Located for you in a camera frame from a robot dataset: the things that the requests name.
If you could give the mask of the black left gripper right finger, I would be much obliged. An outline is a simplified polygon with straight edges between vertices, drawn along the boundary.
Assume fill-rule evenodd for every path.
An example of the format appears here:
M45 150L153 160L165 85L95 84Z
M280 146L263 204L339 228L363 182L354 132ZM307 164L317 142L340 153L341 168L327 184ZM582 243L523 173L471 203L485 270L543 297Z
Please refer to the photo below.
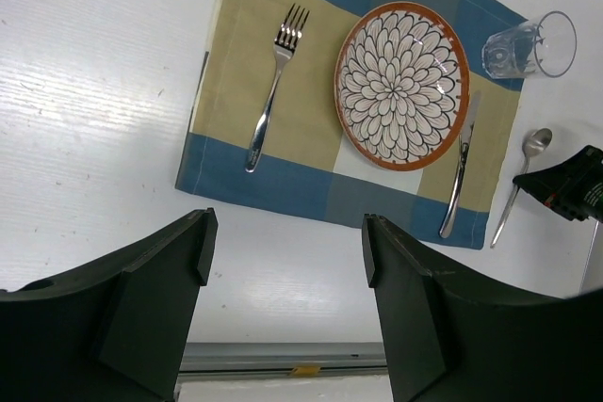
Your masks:
M415 240L385 217L362 226L397 401L598 401L602 294L549 297Z

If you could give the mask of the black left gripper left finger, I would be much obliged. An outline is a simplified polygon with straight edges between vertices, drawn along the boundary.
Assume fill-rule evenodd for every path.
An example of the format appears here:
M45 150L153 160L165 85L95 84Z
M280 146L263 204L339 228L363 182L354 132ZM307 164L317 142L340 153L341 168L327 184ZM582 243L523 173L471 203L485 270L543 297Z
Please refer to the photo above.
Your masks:
M121 249L1 294L5 401L171 401L217 238L195 210Z

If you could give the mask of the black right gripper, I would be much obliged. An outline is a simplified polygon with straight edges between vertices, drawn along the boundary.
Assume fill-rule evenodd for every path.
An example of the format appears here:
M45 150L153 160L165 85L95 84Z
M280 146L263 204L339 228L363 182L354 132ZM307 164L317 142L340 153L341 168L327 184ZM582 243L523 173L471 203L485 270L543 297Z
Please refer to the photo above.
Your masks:
M513 178L513 183L561 217L602 221L602 150L592 145L559 165Z

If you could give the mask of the silver knife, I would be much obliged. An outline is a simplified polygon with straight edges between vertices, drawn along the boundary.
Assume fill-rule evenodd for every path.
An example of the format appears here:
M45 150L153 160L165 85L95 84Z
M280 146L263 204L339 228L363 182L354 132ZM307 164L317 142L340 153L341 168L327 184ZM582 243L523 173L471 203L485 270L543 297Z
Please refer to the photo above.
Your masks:
M457 216L464 181L464 173L481 96L482 92L480 90L477 90L472 94L465 121L459 135L459 157L457 161L457 168L451 189L448 208L439 229L439 235L442 238L448 238L450 236L453 230L455 218Z

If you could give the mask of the clear plastic cup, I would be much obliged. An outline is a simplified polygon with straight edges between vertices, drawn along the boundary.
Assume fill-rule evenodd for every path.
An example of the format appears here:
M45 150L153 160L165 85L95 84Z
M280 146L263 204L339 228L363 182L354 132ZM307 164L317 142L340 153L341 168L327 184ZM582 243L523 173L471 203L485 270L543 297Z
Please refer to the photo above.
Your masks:
M577 47L571 18L552 10L490 36L481 49L482 66L493 79L559 78L573 65Z

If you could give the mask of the floral plate with orange rim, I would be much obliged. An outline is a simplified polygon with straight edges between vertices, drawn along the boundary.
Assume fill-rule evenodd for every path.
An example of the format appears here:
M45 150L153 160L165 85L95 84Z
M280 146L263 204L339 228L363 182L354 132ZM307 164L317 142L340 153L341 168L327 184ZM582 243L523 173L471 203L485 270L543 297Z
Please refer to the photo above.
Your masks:
M456 142L469 108L462 43L435 11L413 2L374 8L339 52L334 102L353 147L394 171L422 169Z

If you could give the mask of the blue and tan placemat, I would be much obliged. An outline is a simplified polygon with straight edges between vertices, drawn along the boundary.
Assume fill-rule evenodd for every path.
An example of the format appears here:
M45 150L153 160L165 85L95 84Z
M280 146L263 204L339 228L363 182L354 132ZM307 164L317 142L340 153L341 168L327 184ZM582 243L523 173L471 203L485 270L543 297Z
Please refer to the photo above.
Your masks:
M482 92L448 238L439 229L459 138L425 168L384 169L353 147L336 113L334 72L344 40L362 17L391 2L417 3L443 17L468 60L469 102L475 91ZM257 168L247 173L247 151L275 72L273 41L293 4L310 15L282 73ZM522 89L519 79L487 76L481 47L521 22L498 0L221 0L176 186L218 201L353 228L365 215L378 214L419 240L480 249Z

